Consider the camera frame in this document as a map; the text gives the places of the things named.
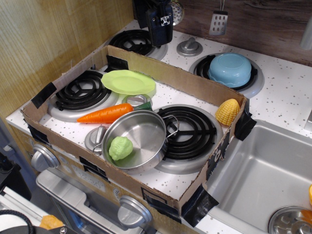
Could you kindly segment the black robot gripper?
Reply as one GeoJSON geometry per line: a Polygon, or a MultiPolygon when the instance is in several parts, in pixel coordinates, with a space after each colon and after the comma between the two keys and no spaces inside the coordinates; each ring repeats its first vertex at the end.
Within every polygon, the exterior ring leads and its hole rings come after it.
{"type": "Polygon", "coordinates": [[[155,3],[146,11],[146,20],[153,47],[172,41],[174,16],[169,3],[155,3]]]}

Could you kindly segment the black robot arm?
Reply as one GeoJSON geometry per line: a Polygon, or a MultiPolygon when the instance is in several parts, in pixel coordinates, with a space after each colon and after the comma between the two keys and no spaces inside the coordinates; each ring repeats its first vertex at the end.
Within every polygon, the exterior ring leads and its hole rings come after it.
{"type": "Polygon", "coordinates": [[[174,14],[169,0],[134,0],[140,28],[148,28],[151,44],[160,47],[172,41],[174,14]]]}

